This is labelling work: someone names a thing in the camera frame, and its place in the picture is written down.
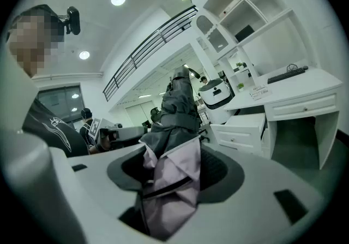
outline white desk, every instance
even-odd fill
[[[136,193],[118,188],[106,172],[107,166],[115,159],[140,147],[136,145],[69,159],[63,151],[52,151],[62,190],[82,226],[87,243],[161,243],[118,220],[128,207],[134,205]],[[168,243],[271,243],[277,238],[281,238],[278,243],[283,243],[290,234],[302,233],[306,225],[312,223],[310,219],[316,216],[324,200],[301,178],[272,160],[229,152],[221,146],[216,150],[241,165],[244,183],[224,202],[200,204],[195,214]],[[87,168],[73,172],[69,165],[76,164],[84,164]],[[309,210],[293,226],[273,194],[284,189],[291,190]]]
[[[209,123],[210,119],[207,116],[206,106],[204,104],[197,108],[197,112],[198,112],[199,116],[201,117],[202,124]]]
[[[322,69],[309,68],[305,73],[268,84],[272,94],[253,100],[249,91],[237,94],[225,110],[264,105],[268,121],[316,116],[320,169],[332,148],[338,128],[338,93],[342,82]]]

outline desk drawer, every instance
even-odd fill
[[[338,111],[337,93],[338,89],[333,89],[284,102],[266,104],[264,108],[267,119],[290,120]]]
[[[211,124],[211,128],[219,145],[255,153],[256,143],[251,135],[251,128],[224,126],[221,124]]]

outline white device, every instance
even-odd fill
[[[228,121],[233,111],[225,111],[224,106],[232,100],[232,96],[223,80],[211,80],[198,90],[211,123],[223,124]]]
[[[91,127],[89,129],[88,135],[93,138],[94,141],[96,141],[96,138],[98,137],[98,131],[101,128],[105,128],[105,127],[113,127],[114,123],[109,122],[108,120],[102,118],[102,119],[97,119],[94,118],[92,123],[91,123]]]

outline white shelf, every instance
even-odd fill
[[[250,0],[263,14],[263,16],[271,21],[274,17],[286,9],[282,0]]]
[[[233,0],[208,0],[203,7],[219,21],[223,17],[223,11],[232,1]]]
[[[248,67],[245,67],[243,70],[239,70],[239,71],[235,72],[235,74],[233,76],[235,76],[239,73],[245,72],[246,70],[248,70]]]
[[[237,8],[239,8],[239,5],[244,3],[245,0],[241,0],[239,1],[220,21],[219,23],[222,25],[222,23],[224,23],[224,21],[230,17],[230,14],[233,13]]]
[[[248,91],[249,89],[251,89],[251,88],[256,86],[252,77],[249,77],[248,81],[243,83],[243,84],[244,84],[244,91]],[[242,92],[239,92],[239,89],[237,88],[237,85],[236,85],[236,90],[237,90],[237,93],[242,93]]]
[[[253,34],[249,35],[248,37],[246,37],[244,40],[240,41],[236,47],[238,46],[244,46],[245,44],[247,44],[248,42],[252,41],[253,39],[255,39],[256,37],[262,35],[264,32],[266,32],[267,30],[269,30],[270,28],[272,28],[273,26],[275,26],[276,24],[278,24],[281,21],[284,21],[285,19],[287,19],[288,17],[290,17],[293,14],[293,10],[292,9],[286,9],[283,12],[281,12],[277,17],[274,18],[273,21],[267,23],[266,25],[264,25],[263,27],[261,27],[260,29],[258,29],[257,31],[255,31]]]
[[[247,25],[250,25],[256,32],[265,25],[264,18],[246,1],[240,2],[232,12],[227,14],[221,25],[235,36]]]

